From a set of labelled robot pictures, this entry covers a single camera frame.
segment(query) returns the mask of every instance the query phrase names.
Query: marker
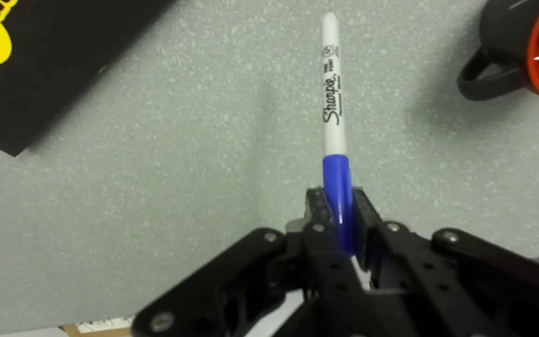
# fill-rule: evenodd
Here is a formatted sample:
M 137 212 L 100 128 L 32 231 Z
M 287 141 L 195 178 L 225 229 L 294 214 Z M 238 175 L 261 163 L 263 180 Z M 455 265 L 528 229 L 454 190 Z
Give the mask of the marker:
M 345 253 L 356 253 L 356 235 L 352 220 L 352 182 L 347 158 L 345 111 L 343 111 L 343 74 L 339 21 L 326 14 L 322 21 L 322 59 L 324 59 L 324 193 L 332 208 L 334 225 Z

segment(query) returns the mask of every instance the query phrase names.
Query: white marker barrel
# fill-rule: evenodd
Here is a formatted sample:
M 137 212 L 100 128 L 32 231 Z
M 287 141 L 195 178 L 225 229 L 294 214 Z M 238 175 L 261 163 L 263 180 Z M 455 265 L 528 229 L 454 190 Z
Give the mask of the white marker barrel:
M 343 74 L 341 74 L 341 42 L 337 16 L 326 14 L 322 21 L 324 40 L 324 128 L 326 156 L 347 154 L 345 111 L 343 111 Z

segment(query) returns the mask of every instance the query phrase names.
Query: orange mug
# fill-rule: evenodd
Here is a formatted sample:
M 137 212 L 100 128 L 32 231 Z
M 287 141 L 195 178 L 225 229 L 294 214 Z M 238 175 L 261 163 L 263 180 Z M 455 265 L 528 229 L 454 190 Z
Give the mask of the orange mug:
M 483 102 L 525 87 L 539 94 L 539 0 L 489 0 L 480 38 L 457 79 L 465 98 Z

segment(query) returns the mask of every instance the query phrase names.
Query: mug handle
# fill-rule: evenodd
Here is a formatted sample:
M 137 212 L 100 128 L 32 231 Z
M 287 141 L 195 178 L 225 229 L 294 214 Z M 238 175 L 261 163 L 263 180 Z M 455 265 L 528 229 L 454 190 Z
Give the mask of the mug handle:
M 480 79 L 480 75 L 493 64 L 495 62 L 489 59 L 489 55 L 480 49 L 463 68 L 457 77 L 457 87 L 465 98 L 472 102 L 485 102 L 528 85 L 526 75 L 519 64 L 510 64 L 500 74 Z

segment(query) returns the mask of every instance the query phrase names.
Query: blue marker cap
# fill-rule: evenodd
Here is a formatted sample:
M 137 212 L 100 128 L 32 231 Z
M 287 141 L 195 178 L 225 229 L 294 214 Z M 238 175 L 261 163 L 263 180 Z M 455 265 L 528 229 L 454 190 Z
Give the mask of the blue marker cap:
M 334 225 L 341 248 L 354 255 L 356 253 L 356 229 L 354 229 L 354 201 L 351 167 L 347 156 L 326 156 L 324 158 L 324 193 L 332 208 Z

